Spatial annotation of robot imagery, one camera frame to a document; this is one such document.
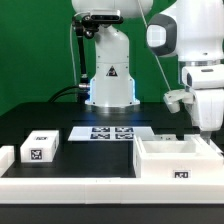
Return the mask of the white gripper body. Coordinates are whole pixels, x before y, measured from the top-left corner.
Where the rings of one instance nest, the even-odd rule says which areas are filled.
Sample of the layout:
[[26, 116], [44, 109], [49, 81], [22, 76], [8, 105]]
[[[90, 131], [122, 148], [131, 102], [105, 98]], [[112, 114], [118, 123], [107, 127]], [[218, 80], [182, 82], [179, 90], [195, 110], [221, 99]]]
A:
[[224, 117], [224, 90], [194, 90], [191, 117], [201, 131], [217, 131]]

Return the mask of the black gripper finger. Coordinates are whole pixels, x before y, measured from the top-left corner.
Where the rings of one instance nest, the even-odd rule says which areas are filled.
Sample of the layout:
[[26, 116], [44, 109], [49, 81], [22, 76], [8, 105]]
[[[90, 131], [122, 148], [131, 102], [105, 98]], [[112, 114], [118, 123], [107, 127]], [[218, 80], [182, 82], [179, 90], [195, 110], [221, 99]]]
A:
[[212, 134], [211, 131], [204, 131], [204, 132], [202, 133], [202, 138], [204, 139], [204, 141], [205, 141], [207, 144], [210, 144], [211, 134]]

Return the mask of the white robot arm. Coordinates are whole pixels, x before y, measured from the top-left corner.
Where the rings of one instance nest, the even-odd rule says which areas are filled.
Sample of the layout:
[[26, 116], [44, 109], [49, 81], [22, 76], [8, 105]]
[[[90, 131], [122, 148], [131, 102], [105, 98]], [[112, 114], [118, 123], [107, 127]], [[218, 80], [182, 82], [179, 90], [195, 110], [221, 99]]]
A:
[[224, 0], [71, 0], [77, 38], [94, 41], [80, 52], [81, 72], [94, 63], [84, 103], [97, 110], [135, 108], [147, 96], [135, 81], [156, 71], [162, 58], [177, 59], [182, 86], [164, 100], [176, 113], [183, 104], [192, 125], [209, 140], [224, 122]]

